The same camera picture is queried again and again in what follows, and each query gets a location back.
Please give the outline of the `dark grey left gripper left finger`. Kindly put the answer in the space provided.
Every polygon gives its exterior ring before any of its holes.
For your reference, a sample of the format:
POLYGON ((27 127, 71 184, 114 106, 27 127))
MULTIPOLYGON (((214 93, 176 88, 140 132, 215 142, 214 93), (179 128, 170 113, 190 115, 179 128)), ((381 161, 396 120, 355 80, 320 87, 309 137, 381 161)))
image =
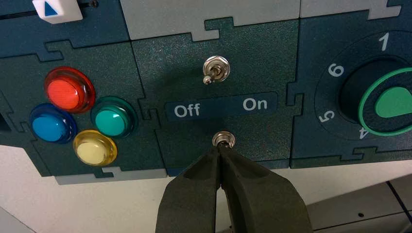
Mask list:
POLYGON ((171 180, 160 202, 157 233, 213 233, 220 187, 220 153, 212 147, 171 180))

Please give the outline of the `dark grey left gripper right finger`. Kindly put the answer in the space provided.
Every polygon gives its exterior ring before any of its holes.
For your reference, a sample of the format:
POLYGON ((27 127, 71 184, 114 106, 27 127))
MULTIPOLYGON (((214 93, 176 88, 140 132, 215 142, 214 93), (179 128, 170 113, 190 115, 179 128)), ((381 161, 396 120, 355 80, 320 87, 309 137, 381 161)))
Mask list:
POLYGON ((306 205, 286 178, 221 147, 221 187, 235 233, 311 233, 306 205))

